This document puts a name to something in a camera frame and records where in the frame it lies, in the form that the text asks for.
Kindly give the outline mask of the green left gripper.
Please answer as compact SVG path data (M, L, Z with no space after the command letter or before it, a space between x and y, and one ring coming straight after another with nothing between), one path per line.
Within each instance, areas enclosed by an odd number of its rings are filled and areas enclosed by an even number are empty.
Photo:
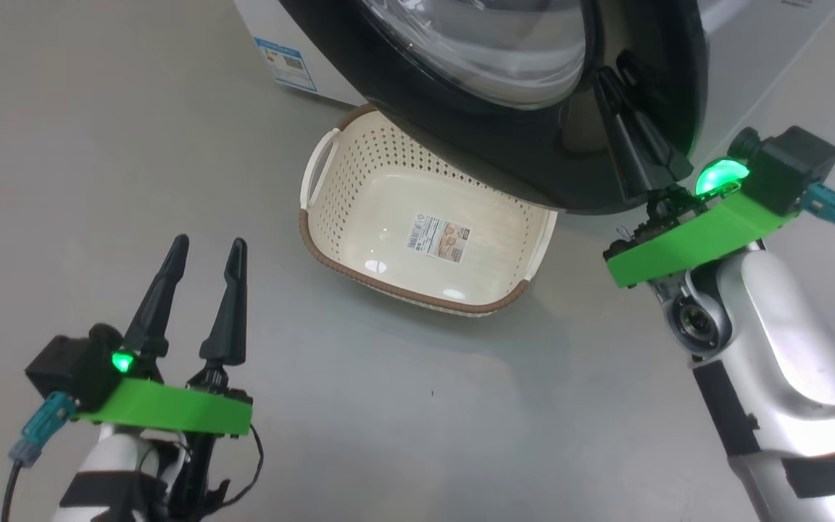
M142 357L165 357L166 329L177 284L188 261L189 237L175 237L150 282L125 333L123 346ZM223 271L225 291L211 333L200 344L200 359L225 366L246 361L246 241L236 238ZM251 432L252 404L195 389L177 389L149 380L123 378L96 412L74 416L90 423L112 423L158 431L216 436L246 436Z

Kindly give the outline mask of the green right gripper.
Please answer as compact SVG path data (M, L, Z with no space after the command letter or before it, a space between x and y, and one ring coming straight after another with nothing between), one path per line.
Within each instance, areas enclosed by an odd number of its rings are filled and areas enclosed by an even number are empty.
M633 51L619 53L616 66L620 77L612 68L597 70L594 96L620 191L630 201L659 191L659 183L683 181L693 165L650 114L658 75ZM799 210L779 217L742 193L748 175L748 168L735 159L710 163L696 187L703 189L700 202L714 202L713 207L614 254L606 264L617 287L692 270L762 240L798 217Z

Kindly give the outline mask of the dark round washer door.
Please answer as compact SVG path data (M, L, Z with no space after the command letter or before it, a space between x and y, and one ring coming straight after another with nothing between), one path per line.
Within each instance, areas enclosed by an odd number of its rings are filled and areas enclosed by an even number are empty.
M594 96L633 51L650 114L689 159L707 103L699 0L279 0L372 106L474 178L533 204L610 215L626 201Z

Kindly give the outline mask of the white front-load washing machine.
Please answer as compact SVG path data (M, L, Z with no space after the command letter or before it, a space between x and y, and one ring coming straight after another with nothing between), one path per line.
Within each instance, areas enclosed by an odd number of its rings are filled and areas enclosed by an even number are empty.
M365 103L278 0L234 4L252 39L302 54L317 92L296 90L351 106ZM768 105L780 76L835 15L835 0L700 0L699 5L710 55L707 106L693 162L712 159L731 131Z

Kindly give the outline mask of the cream perforated laundry basket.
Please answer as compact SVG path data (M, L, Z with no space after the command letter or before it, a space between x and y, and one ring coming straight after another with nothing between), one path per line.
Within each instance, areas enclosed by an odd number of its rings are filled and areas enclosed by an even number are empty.
M460 264L407 248L419 212L473 229ZM299 188L299 233L319 263L390 297L465 317L520 298L558 217L455 168L368 104L322 136Z

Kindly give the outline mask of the basket product label sticker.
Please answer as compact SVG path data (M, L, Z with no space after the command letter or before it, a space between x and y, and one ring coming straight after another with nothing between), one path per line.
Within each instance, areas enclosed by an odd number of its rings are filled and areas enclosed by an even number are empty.
M473 229L467 225L419 212L405 246L414 252L460 264L471 234Z

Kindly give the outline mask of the blue energy label sticker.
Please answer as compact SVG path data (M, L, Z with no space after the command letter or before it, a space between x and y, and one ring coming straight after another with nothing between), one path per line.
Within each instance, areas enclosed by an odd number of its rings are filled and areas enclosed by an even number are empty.
M259 52L276 83L316 93L316 85L299 51L254 37Z

